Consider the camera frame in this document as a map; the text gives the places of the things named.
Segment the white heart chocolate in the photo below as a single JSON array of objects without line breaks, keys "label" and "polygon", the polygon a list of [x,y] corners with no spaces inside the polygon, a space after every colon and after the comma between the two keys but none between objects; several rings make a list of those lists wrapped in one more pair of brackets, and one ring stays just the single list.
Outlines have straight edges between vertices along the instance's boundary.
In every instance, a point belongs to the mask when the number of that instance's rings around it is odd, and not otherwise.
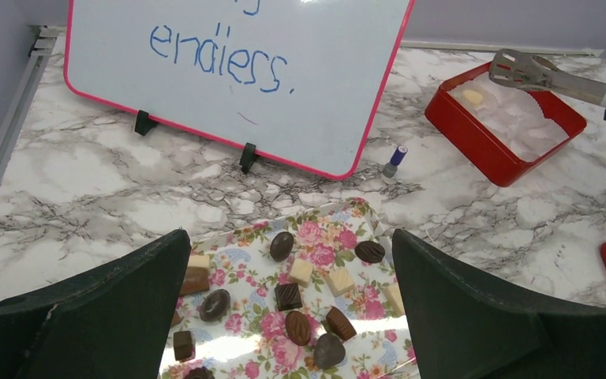
[{"label": "white heart chocolate", "polygon": [[462,91],[463,98],[475,109],[480,109],[484,106],[484,95],[473,89],[464,89]]}]

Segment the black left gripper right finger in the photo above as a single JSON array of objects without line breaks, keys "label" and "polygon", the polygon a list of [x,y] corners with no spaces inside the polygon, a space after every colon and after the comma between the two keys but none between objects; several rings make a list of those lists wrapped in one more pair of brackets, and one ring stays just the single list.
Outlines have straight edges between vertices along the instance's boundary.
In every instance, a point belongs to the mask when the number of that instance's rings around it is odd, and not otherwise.
[{"label": "black left gripper right finger", "polygon": [[392,255],[423,378],[606,378],[606,308],[520,287],[402,229]]}]

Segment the white edge chocolate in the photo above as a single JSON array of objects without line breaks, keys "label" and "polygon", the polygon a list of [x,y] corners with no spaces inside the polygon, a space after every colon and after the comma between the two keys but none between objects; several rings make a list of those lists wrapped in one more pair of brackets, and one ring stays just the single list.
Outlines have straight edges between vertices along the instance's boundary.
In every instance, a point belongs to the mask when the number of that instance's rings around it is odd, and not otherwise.
[{"label": "white edge chocolate", "polygon": [[401,317],[405,314],[404,305],[402,302],[402,296],[399,289],[398,283],[392,283],[387,285],[383,289],[383,294],[387,299],[387,302],[391,308],[392,313],[396,317]]}]

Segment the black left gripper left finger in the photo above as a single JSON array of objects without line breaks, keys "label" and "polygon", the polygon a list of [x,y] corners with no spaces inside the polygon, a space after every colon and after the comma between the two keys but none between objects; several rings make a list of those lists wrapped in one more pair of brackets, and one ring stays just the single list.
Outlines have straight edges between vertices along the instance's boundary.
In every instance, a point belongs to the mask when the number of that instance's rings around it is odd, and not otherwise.
[{"label": "black left gripper left finger", "polygon": [[0,301],[0,378],[155,378],[190,254],[176,229]]}]

